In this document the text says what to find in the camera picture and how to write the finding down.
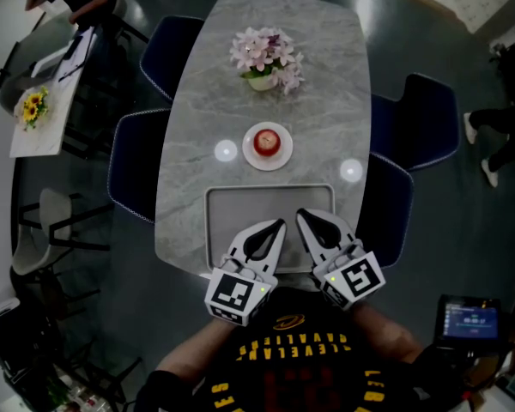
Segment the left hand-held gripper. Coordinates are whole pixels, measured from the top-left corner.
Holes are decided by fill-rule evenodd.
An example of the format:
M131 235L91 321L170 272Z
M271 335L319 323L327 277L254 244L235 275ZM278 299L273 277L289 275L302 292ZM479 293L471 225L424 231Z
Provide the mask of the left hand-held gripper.
M283 219L259 222L239 232L215 267L204 303L215 318L247 326L278 285L274 273L287 224Z

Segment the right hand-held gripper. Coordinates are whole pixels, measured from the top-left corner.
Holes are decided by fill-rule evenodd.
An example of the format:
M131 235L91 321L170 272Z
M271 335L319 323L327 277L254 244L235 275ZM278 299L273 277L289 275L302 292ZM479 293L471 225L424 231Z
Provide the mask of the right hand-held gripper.
M296 225L306 252L311 256L313 278L325 298L348 311L385 284L372 251L366 252L341 217L318 209L300 208Z

